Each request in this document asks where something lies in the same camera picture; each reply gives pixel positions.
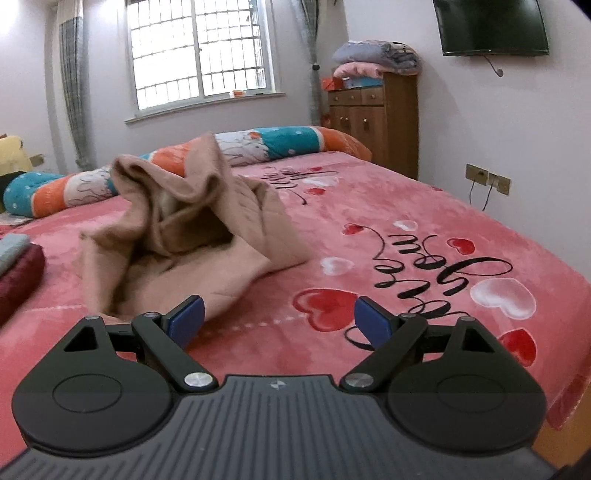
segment folded towel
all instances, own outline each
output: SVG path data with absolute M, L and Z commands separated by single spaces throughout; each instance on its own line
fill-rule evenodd
M 37 289 L 43 279 L 45 255 L 39 245 L 30 245 L 14 266 L 0 278 L 0 326 Z
M 0 240 L 0 277 L 14 265 L 30 244 L 28 235 L 18 233 L 9 233 Z

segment yellow cushion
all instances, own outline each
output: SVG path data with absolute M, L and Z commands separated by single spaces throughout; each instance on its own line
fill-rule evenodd
M 0 138 L 0 175 L 32 169 L 33 164 L 19 137 Z

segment drawer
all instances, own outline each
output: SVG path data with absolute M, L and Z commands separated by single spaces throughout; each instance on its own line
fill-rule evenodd
M 329 105 L 360 105 L 361 90 L 336 90 L 329 92 Z
M 382 87 L 364 88 L 361 90 L 361 103 L 363 105 L 383 105 L 384 89 Z

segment crumpled towel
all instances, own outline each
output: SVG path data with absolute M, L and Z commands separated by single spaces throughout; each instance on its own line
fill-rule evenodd
M 130 155 L 115 160 L 113 182 L 131 205 L 81 234 L 91 312 L 128 320 L 196 294 L 210 320 L 257 277 L 310 258 L 275 189 L 233 177 L 212 134 L 191 142 L 185 175 Z

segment pink blanket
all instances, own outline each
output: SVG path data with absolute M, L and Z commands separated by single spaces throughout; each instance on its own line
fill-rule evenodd
M 445 192 L 342 153 L 235 168 L 280 190 L 314 258 L 257 281 L 207 323 L 190 353 L 225 374 L 330 373 L 367 352 L 347 342 L 353 303 L 367 295 L 433 323 L 477 317 L 526 366 L 560 427 L 591 377 L 591 286 L 534 242 Z M 46 253 L 43 285 L 0 329 L 0 465 L 23 447 L 12 392 L 88 311 L 72 261 L 81 229 L 112 222 L 121 198 L 65 210 L 18 229 Z

